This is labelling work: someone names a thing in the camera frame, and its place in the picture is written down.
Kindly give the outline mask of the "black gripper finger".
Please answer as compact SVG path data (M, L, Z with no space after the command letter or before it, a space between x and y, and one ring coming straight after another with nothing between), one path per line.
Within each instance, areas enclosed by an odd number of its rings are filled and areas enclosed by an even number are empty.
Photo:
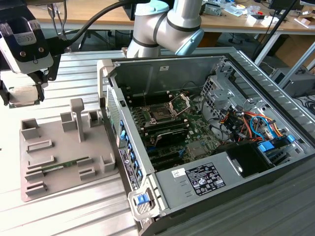
M44 100L44 86L48 85L48 81L54 81L57 77L57 71L53 69L48 69L45 72L35 71L29 73L28 76L34 81L35 87L38 94L38 100Z
M5 106L9 104L9 92L2 80L0 80L0 96Z

